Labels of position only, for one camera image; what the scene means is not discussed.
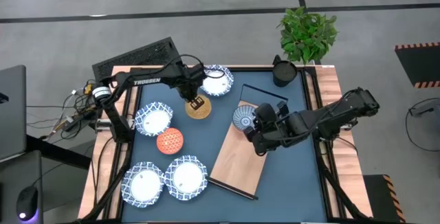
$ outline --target gray floor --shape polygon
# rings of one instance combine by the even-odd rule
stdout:
[[[439,2],[305,1],[313,7]],[[298,0],[95,0],[93,5],[90,0],[0,0],[0,18],[297,5]],[[335,26],[340,33],[323,64],[336,66],[343,91],[367,88],[381,104],[375,117],[361,119],[353,131],[363,173],[391,176],[408,222],[438,223],[439,154],[424,152],[409,143],[404,117],[411,105],[439,96],[440,89],[413,89],[393,49],[398,44],[440,41],[440,9],[327,13],[333,14],[338,16]],[[167,36],[173,38],[181,53],[194,54],[206,63],[271,63],[275,54],[282,54],[276,30],[281,17],[282,14],[252,14],[0,24],[0,67],[27,66],[28,104],[61,104],[72,89],[93,77],[92,64]],[[29,109],[28,118],[30,122],[53,118],[59,111]],[[409,120],[414,140],[428,148],[440,148],[438,125],[431,115]],[[29,129],[35,136],[46,132]],[[85,130],[78,139],[59,144],[85,150],[93,139],[94,132]],[[45,161],[45,168],[51,166]],[[47,211],[45,222],[73,220],[86,172],[65,167],[51,173],[45,179],[47,209],[68,203]]]

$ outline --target round wooden object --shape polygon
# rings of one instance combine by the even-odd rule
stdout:
[[[199,94],[197,97],[200,97],[205,103],[199,107],[197,110],[194,110],[190,103],[185,103],[185,111],[188,116],[191,118],[200,120],[204,119],[205,117],[209,116],[209,113],[211,113],[212,107],[211,107],[211,101],[206,96],[203,96]]]

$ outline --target orange ball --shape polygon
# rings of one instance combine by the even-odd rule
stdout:
[[[165,155],[174,155],[184,145],[184,136],[176,128],[168,128],[157,136],[157,148]]]

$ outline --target wooden cutting board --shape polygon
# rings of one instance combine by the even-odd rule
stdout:
[[[244,104],[257,107],[245,101],[239,106]],[[265,160],[266,155],[256,155],[252,142],[231,123],[210,177],[255,195]]]

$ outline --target blue table surface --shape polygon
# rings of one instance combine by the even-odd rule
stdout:
[[[162,172],[182,155],[195,155],[206,166],[208,174],[215,164],[232,113],[240,100],[259,105],[268,102],[275,106],[287,99],[289,110],[306,109],[300,77],[286,87],[276,87],[270,71],[233,71],[234,85],[222,97],[210,98],[211,114],[204,120],[194,120],[186,115],[184,101],[176,89],[166,85],[149,85],[142,88],[140,107],[159,101],[174,111],[171,127],[178,128],[184,136],[184,146],[176,155],[158,151],[156,137],[136,132],[131,165],[151,161]],[[273,94],[253,89],[261,89]],[[164,190],[155,205],[137,208],[124,203],[122,222],[131,221],[228,221],[228,222],[325,222],[325,207],[319,182],[316,155],[312,140],[290,148],[279,148],[267,154],[256,196],[251,201],[212,184],[197,197],[179,201]]]

